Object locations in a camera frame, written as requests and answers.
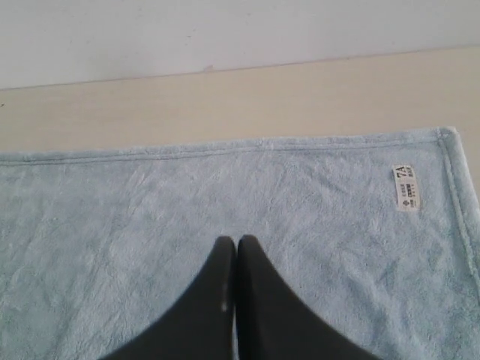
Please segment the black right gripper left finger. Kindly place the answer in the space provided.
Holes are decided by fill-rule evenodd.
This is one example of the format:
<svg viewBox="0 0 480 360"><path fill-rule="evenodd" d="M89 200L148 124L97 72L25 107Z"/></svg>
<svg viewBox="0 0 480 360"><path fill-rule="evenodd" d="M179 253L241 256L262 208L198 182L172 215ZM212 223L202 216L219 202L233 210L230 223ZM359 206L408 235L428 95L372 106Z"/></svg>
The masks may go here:
<svg viewBox="0 0 480 360"><path fill-rule="evenodd" d="M104 358L232 359L235 270L235 244L221 236L168 311Z"/></svg>

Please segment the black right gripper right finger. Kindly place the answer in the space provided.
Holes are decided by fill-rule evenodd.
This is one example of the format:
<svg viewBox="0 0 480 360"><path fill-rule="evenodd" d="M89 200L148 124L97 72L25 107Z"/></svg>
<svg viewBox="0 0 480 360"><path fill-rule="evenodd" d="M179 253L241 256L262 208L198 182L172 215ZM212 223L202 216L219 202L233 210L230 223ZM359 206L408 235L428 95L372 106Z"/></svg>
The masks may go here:
<svg viewBox="0 0 480 360"><path fill-rule="evenodd" d="M259 241L238 243L235 310L240 359L356 359L357 348L310 310Z"/></svg>

